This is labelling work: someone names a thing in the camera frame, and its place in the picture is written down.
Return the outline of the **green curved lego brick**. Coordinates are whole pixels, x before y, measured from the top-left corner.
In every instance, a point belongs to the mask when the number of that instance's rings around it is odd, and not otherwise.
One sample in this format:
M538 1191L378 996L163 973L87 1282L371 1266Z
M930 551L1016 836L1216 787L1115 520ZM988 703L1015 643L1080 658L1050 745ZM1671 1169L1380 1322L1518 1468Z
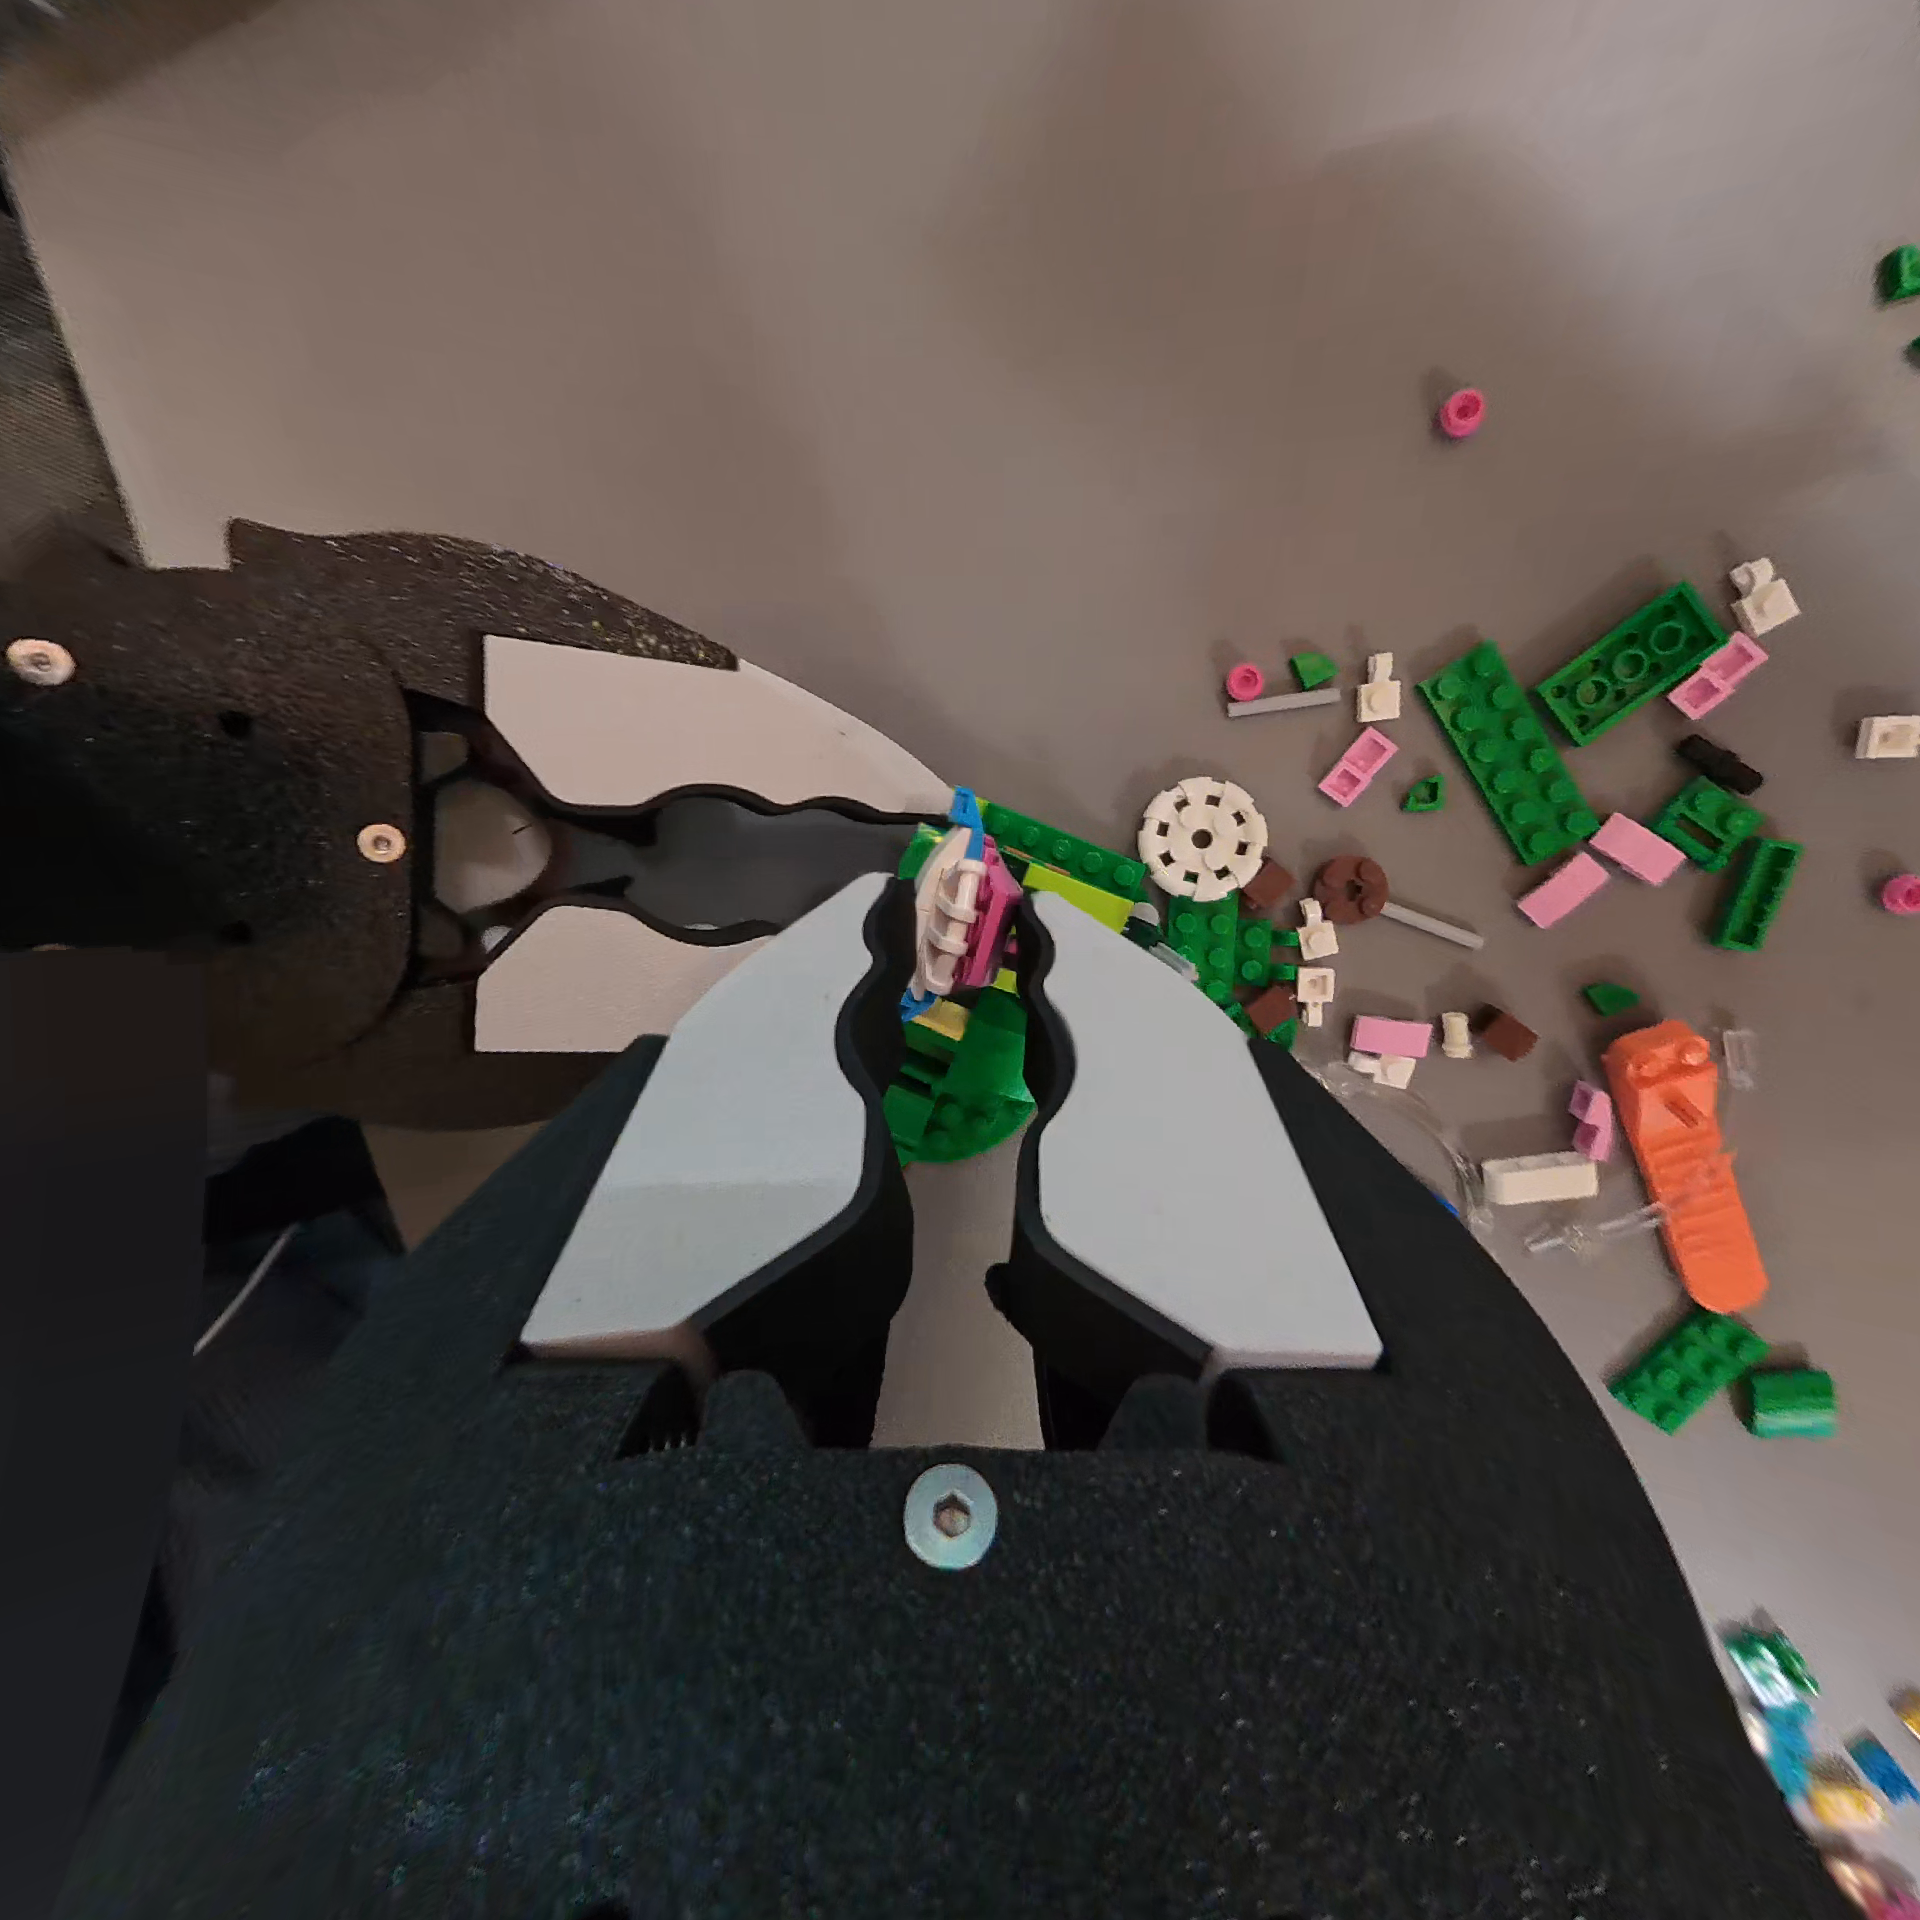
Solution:
M1832 1375L1807 1364L1755 1370L1740 1384L1736 1408L1760 1441L1827 1441L1839 1427Z

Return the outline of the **orange lego brick separator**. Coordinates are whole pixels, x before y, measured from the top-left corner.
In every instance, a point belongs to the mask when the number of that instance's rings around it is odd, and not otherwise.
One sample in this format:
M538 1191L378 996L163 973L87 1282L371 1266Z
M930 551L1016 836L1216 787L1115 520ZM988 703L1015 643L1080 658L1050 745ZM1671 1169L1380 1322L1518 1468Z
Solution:
M1664 1020L1614 1041L1603 1067L1687 1297L1708 1312L1757 1305L1768 1275L1720 1132L1712 1045L1687 1023Z

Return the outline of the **long green lego plate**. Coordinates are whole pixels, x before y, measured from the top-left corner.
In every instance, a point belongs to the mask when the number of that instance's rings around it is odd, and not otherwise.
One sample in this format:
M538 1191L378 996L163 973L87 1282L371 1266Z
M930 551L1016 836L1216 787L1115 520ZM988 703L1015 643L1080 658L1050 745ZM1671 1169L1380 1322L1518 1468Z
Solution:
M1490 640L1445 664L1419 693L1520 864L1536 866L1596 835L1599 816Z

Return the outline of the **green lego plate with holes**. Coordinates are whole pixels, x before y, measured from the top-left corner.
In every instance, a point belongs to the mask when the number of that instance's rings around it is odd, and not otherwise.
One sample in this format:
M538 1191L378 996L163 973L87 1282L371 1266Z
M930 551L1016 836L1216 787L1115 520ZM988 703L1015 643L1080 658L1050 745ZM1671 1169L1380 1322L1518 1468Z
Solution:
M1676 584L1534 687L1566 740L1586 748L1661 700L1728 643L1691 584Z

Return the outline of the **dark cloth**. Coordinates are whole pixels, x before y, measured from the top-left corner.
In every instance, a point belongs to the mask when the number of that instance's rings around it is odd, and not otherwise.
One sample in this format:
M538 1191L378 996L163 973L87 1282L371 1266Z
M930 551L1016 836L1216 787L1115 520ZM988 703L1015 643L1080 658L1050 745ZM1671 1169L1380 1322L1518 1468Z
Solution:
M42 264L3 175L3 571L143 565Z

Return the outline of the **pink lego tile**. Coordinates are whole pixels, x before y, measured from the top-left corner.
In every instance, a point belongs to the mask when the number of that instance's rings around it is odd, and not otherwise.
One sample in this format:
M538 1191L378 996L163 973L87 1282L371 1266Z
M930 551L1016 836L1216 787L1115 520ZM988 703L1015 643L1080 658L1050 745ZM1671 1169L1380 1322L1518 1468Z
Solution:
M1690 864L1679 847L1619 809L1590 835L1586 850L1643 884L1667 884Z
M1516 907L1528 925L1551 928L1592 900L1610 877L1610 868L1592 853L1578 850L1527 890Z

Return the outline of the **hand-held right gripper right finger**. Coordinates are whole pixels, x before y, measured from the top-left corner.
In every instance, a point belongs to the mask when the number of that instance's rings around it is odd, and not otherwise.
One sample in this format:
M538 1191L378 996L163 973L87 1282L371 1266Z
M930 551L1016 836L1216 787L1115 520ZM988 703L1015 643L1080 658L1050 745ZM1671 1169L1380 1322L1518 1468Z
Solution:
M988 1291L1026 1343L1043 1447L1098 1447L1147 1376L1372 1372L1383 1337L1252 1042L1055 896L1016 911L1012 1243Z

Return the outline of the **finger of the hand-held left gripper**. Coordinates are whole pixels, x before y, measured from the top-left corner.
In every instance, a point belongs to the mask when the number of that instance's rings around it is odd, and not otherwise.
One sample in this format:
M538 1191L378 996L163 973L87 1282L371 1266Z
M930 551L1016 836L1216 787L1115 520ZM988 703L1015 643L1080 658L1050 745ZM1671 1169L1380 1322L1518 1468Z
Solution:
M420 732L460 735L471 771L533 816L614 823L678 801L776 818L806 809L936 823L952 779L754 664L695 665L485 636L468 703L420 695Z
M740 944L668 937L638 915L557 903L486 960L474 987L479 1055L618 1055L682 1025L768 1037L828 1018L869 971L869 884L852 881L776 935Z

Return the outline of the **white round lego plate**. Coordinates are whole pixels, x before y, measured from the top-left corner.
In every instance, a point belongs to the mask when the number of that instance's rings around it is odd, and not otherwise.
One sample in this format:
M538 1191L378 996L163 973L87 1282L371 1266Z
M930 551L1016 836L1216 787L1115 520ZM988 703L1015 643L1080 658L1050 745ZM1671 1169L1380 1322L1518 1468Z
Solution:
M1267 820L1236 781L1191 776L1146 804L1135 850L1146 876L1170 899L1216 903L1261 868Z

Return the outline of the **lego flower model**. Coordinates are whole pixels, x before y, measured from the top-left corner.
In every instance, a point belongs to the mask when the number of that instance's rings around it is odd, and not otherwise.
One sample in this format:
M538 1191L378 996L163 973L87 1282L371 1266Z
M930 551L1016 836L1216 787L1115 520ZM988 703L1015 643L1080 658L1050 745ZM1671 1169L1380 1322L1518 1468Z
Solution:
M965 787L944 823L917 829L899 876L914 887L917 948L882 1111L903 1165L972 1162L1035 1111L1015 973L1020 903L1055 896L1141 947L1162 941L1162 915L1139 857Z

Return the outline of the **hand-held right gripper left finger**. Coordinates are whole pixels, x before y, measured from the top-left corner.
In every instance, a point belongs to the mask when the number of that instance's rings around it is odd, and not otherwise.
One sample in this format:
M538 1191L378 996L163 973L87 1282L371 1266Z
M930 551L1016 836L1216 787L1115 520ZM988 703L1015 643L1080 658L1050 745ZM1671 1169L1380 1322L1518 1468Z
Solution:
M534 1360L760 1372L830 1450L872 1443L914 1215L882 1098L914 960L904 881L860 876L674 1027L534 1300Z

